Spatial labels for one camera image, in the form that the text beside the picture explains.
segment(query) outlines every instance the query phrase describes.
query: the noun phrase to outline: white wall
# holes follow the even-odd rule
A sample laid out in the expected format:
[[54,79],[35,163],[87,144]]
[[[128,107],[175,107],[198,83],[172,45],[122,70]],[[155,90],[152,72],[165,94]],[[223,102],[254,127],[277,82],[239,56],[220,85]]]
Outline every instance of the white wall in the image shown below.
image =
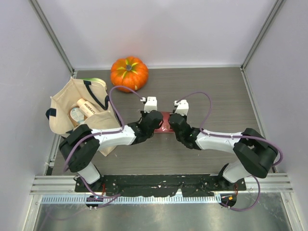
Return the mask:
[[69,72],[28,1],[1,1],[0,31],[0,224],[20,231],[51,149],[49,97]]
[[[247,68],[268,139],[285,152],[297,197],[308,192],[308,2],[287,0]],[[304,218],[308,205],[303,202]]]
[[242,64],[275,0],[39,0],[75,68]]

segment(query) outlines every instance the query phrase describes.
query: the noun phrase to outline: red object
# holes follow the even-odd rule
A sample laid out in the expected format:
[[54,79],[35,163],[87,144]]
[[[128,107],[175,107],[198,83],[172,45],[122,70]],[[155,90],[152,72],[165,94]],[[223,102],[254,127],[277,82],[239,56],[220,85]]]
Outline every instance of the red object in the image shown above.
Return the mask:
[[103,184],[103,192],[102,192],[102,196],[104,196],[104,193],[105,193],[105,184]]
[[170,112],[161,112],[163,114],[163,124],[159,129],[154,130],[155,133],[165,133],[165,132],[174,132],[170,128],[170,124],[168,122],[169,117],[170,117]]
[[[114,86],[125,86],[132,90],[139,90],[148,81],[149,70],[138,58],[129,56],[118,59],[111,67],[111,82]],[[126,88],[118,88],[124,92],[131,92]]]

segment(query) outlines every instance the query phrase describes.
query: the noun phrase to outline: gray floor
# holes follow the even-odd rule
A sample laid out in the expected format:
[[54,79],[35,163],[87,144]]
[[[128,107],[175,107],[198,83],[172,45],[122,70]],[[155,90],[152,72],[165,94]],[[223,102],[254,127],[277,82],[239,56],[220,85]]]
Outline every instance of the gray floor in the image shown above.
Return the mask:
[[[110,71],[78,71],[77,78],[98,77],[108,86]],[[213,99],[212,115],[205,124],[211,131],[238,132],[258,130],[240,68],[151,69],[148,83],[139,90],[141,96],[156,96],[158,110],[172,111],[173,101],[203,90]],[[134,94],[115,91],[112,95],[126,123],[137,121],[143,104]],[[208,111],[208,99],[202,95],[188,98],[188,122],[199,127]],[[236,160],[232,154],[214,150],[189,150],[177,142],[174,134],[155,134],[144,143],[118,146],[107,157],[97,153],[93,163],[102,174],[193,174],[218,173]],[[61,175],[64,160],[57,155],[53,175]]]
[[[237,208],[250,206],[256,193],[239,194]],[[219,204],[111,205],[83,211],[84,205],[41,205],[35,231],[291,231],[280,193],[262,193],[249,211]],[[57,221],[46,217],[69,218]]]

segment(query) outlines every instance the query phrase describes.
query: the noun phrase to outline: pumpkin stem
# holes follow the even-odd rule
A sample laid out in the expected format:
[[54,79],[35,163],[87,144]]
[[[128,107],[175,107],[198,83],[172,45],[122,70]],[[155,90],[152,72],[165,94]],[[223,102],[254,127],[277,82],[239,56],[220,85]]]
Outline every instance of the pumpkin stem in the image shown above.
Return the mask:
[[131,65],[126,65],[126,70],[130,71],[131,70]]

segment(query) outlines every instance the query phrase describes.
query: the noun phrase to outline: cable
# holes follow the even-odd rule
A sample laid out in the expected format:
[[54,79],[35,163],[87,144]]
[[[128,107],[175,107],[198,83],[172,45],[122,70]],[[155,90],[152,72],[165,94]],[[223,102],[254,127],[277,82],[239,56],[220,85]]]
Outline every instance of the cable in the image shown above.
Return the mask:
[[109,101],[110,101],[110,104],[112,106],[112,108],[114,109],[115,113],[117,114],[121,124],[122,124],[122,127],[120,130],[117,130],[117,131],[107,131],[107,132],[97,132],[97,133],[94,133],[94,134],[90,134],[90,135],[87,135],[85,136],[84,138],[80,139],[76,144],[75,146],[73,147],[73,149],[71,150],[71,152],[69,153],[67,159],[65,160],[65,163],[64,163],[64,168],[63,168],[63,173],[65,173],[67,170],[68,170],[68,162],[70,161],[70,159],[72,158],[75,150],[77,149],[77,147],[83,142],[85,141],[86,139],[88,138],[91,138],[93,136],[97,136],[97,135],[103,135],[103,134],[117,134],[117,133],[120,133],[123,129],[124,129],[124,120],[122,118],[122,116],[120,115],[119,111],[116,109],[114,103],[113,103],[113,100],[112,100],[112,97],[111,97],[111,93],[114,91],[114,89],[116,88],[126,88],[128,89],[129,91],[135,93],[140,99],[142,99],[142,97],[137,93],[135,92],[134,90],[128,88],[128,87],[125,87],[125,86],[114,86],[113,88],[110,89],[109,91]]
[[[110,205],[113,201],[115,201],[118,197],[119,197],[119,196],[116,196],[116,197],[113,198],[112,200],[108,201],[108,202],[105,203],[105,204],[99,205],[99,206],[97,206],[96,208],[103,208],[103,207],[106,207],[106,206]],[[42,229],[43,229],[43,227],[44,227],[44,225],[45,225],[45,223],[46,223],[46,221],[47,221],[47,218],[51,218],[51,219],[53,219],[53,220],[58,220],[58,221],[69,220],[70,218],[73,218],[74,216],[76,216],[76,215],[78,215],[79,213],[82,213],[82,212],[84,212],[84,211],[86,211],[86,210],[88,210],[88,208],[81,209],[81,210],[79,210],[78,212],[76,212],[76,213],[74,213],[74,214],[72,214],[72,215],[70,215],[70,216],[68,216],[68,217],[66,217],[66,218],[55,218],[54,216],[51,215],[52,209],[50,209],[50,210],[47,212],[47,214],[46,214],[46,216],[45,216],[45,218],[44,218],[44,220],[43,220],[43,222],[42,222],[42,224],[41,224],[41,226],[40,226],[40,228],[39,228],[38,231],[42,231]]]
[[[73,149],[71,150],[71,152],[69,153],[69,155],[67,156],[67,158],[66,158],[66,160],[65,160],[65,163],[64,163],[64,167],[63,167],[63,173],[65,173],[65,172],[69,169],[69,168],[68,168],[68,163],[69,163],[70,159],[72,158],[73,154],[75,153],[77,147],[78,147],[83,141],[85,141],[85,140],[88,139],[88,138],[91,138],[91,137],[94,137],[94,136],[98,136],[98,135],[103,135],[103,134],[117,134],[117,133],[120,133],[120,132],[124,129],[124,126],[125,126],[124,120],[123,120],[122,116],[120,115],[119,111],[116,109],[116,107],[115,107],[115,105],[114,105],[114,103],[113,103],[113,100],[112,100],[112,92],[113,92],[114,89],[116,89],[116,88],[126,88],[126,89],[128,89],[129,91],[135,93],[140,99],[142,99],[142,97],[141,97],[137,92],[135,92],[134,90],[132,90],[132,89],[130,89],[130,88],[128,88],[128,87],[125,87],[125,86],[114,86],[113,88],[111,88],[110,91],[109,91],[109,102],[110,102],[112,108],[114,109],[114,111],[115,111],[117,117],[119,118],[119,120],[120,120],[120,122],[121,122],[121,124],[122,124],[122,127],[121,127],[119,130],[117,130],[117,131],[96,132],[96,133],[87,135],[87,136],[83,137],[82,139],[80,139],[80,140],[75,144],[75,146],[73,147]],[[107,199],[107,198],[115,198],[115,197],[117,196],[117,195],[115,195],[115,196],[100,196],[100,195],[97,195],[97,194],[95,194],[95,193],[91,190],[91,188],[88,186],[87,182],[83,179],[83,177],[81,177],[81,180],[84,182],[84,184],[85,184],[86,188],[89,190],[89,192],[91,192],[91,193],[92,193],[93,195],[95,195],[95,196],[98,196],[98,197],[100,197],[100,198],[105,198],[105,199]]]
[[235,195],[237,196],[237,194],[239,194],[239,190],[238,190],[239,187],[238,187],[237,183],[235,183],[234,189],[235,189]]
[[201,93],[201,94],[206,95],[207,98],[208,98],[208,100],[209,100],[209,102],[210,102],[210,108],[209,108],[209,110],[208,110],[208,112],[207,112],[207,114],[206,114],[204,120],[202,121],[202,123],[201,123],[201,125],[200,125],[200,131],[201,131],[201,133],[203,133],[203,134],[205,134],[205,135],[208,135],[208,136],[211,135],[211,136],[220,137],[220,138],[243,138],[243,139],[253,139],[253,140],[256,140],[256,141],[263,141],[263,142],[269,144],[270,146],[273,146],[275,149],[277,149],[277,151],[278,151],[278,153],[279,153],[279,155],[280,155],[280,156],[279,156],[279,160],[278,160],[277,162],[273,163],[272,166],[276,166],[276,165],[278,165],[278,164],[281,163],[281,161],[283,160],[283,152],[282,152],[281,148],[279,148],[276,144],[274,144],[274,143],[268,141],[267,139],[260,138],[260,137],[255,137],[255,136],[243,136],[243,135],[241,135],[241,136],[228,136],[228,135],[220,135],[220,134],[213,134],[213,133],[208,134],[208,133],[206,133],[206,132],[203,130],[203,125],[204,125],[205,121],[209,118],[209,116],[210,116],[210,114],[211,114],[211,112],[212,112],[212,99],[211,99],[211,97],[210,97],[206,92],[203,92],[203,91],[195,91],[195,92],[193,92],[193,93],[190,93],[190,94],[184,96],[183,98],[181,98],[180,100],[178,100],[177,103],[178,103],[179,101],[183,100],[183,99],[186,99],[187,97],[189,97],[189,96],[191,96],[191,95],[198,94],[198,93]]
[[227,201],[227,203],[221,203],[224,207],[226,207],[226,208],[229,208],[229,209],[231,209],[231,210],[233,210],[233,211],[238,211],[238,212],[244,212],[244,211],[247,211],[247,210],[250,210],[250,209],[252,209],[253,207],[255,207],[256,205],[257,205],[257,203],[258,203],[258,201],[259,201],[259,198],[260,198],[260,194],[261,194],[261,187],[260,187],[260,183],[259,183],[259,181],[258,181],[258,179],[255,177],[255,176],[252,176],[255,180],[256,180],[256,182],[257,182],[257,185],[258,185],[258,195],[257,195],[257,198],[256,198],[256,200],[255,200],[255,202],[250,206],[250,207],[248,207],[248,208],[233,208],[233,207],[229,207],[228,206],[228,201]]
[[80,178],[81,178],[82,182],[85,184],[85,186],[88,189],[88,191],[90,193],[92,193],[94,196],[97,196],[97,197],[103,198],[103,199],[109,199],[109,198],[118,197],[120,195],[120,194],[113,195],[113,196],[101,196],[101,195],[98,195],[98,194],[96,194],[95,192],[92,191],[92,189],[89,187],[89,185],[87,184],[86,180],[82,176],[80,176]]

